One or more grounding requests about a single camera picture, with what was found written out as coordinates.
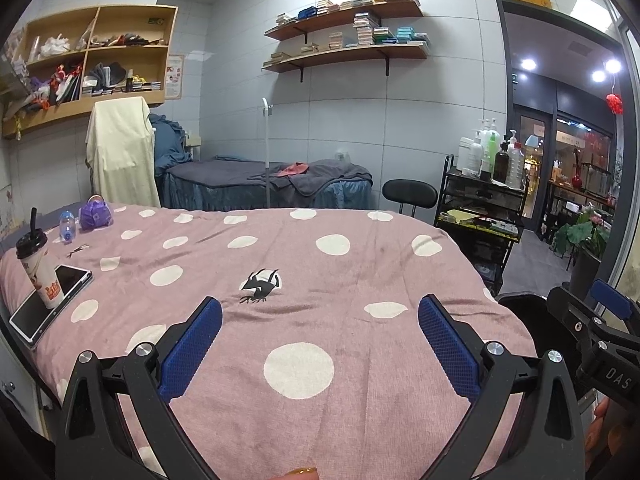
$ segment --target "metal screw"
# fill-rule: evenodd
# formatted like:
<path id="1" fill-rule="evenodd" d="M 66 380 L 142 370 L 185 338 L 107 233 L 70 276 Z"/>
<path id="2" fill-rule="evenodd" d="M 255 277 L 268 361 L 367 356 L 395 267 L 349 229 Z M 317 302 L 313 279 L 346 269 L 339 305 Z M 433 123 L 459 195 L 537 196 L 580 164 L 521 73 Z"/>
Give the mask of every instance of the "metal screw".
<path id="1" fill-rule="evenodd" d="M 85 350 L 78 356 L 78 361 L 81 363 L 88 363 L 94 354 L 90 350 Z"/>
<path id="2" fill-rule="evenodd" d="M 550 350 L 547 356 L 549 357 L 550 361 L 553 361 L 555 363 L 559 363 L 560 361 L 562 361 L 562 354 L 558 350 Z"/>
<path id="3" fill-rule="evenodd" d="M 136 354 L 143 356 L 151 354 L 153 347 L 149 343 L 142 343 L 136 346 Z"/>
<path id="4" fill-rule="evenodd" d="M 502 355 L 504 353 L 504 346 L 495 341 L 491 341 L 486 346 L 486 349 L 489 351 L 489 354 L 493 355 Z"/>

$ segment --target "floor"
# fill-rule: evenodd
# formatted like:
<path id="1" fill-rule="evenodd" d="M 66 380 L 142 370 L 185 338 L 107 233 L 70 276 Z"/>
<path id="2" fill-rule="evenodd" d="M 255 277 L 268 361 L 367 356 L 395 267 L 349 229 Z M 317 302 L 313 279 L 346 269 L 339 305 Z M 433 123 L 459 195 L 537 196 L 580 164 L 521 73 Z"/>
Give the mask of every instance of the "floor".
<path id="1" fill-rule="evenodd" d="M 569 281 L 568 262 L 568 255 L 564 259 L 556 256 L 533 231 L 524 231 L 520 243 L 511 250 L 500 293 L 527 291 L 547 296 L 552 288 Z"/>

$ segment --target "black straw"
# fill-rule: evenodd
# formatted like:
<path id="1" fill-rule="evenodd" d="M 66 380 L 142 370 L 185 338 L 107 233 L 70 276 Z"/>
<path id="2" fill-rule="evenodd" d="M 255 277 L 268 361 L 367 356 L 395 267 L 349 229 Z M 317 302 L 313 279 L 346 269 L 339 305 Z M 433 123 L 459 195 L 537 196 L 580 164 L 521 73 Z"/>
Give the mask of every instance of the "black straw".
<path id="1" fill-rule="evenodd" d="M 37 212 L 37 209 L 32 207 L 31 208 L 31 240 L 33 240 L 36 237 L 36 212 Z"/>

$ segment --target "hand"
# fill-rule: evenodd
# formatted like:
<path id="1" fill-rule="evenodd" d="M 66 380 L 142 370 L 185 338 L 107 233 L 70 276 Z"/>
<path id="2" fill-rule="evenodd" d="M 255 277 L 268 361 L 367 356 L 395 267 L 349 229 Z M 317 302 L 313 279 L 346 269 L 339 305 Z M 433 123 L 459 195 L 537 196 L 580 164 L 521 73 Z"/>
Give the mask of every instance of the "hand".
<path id="1" fill-rule="evenodd" d="M 586 469 L 590 468 L 591 463 L 595 459 L 595 456 L 591 451 L 600 441 L 600 433 L 602 432 L 604 416 L 607 414 L 608 409 L 609 397 L 605 397 L 602 399 L 602 402 L 596 406 L 596 409 L 593 412 L 596 418 L 589 426 L 587 436 L 584 439 Z M 609 434 L 607 435 L 607 445 L 609 446 L 609 452 L 612 456 L 614 456 L 620 447 L 622 447 L 627 433 L 628 429 L 623 424 L 617 424 L 609 430 Z"/>

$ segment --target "fingernail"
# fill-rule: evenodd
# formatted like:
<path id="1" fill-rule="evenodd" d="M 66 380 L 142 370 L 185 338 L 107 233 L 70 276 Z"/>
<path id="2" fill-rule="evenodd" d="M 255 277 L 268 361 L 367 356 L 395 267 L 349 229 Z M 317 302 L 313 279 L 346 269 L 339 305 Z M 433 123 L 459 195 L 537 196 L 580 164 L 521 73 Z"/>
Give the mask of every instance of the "fingernail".
<path id="1" fill-rule="evenodd" d="M 293 471 L 289 471 L 287 475 L 302 475 L 304 473 L 315 473 L 318 471 L 315 467 L 301 467 L 299 469 L 294 469 Z"/>

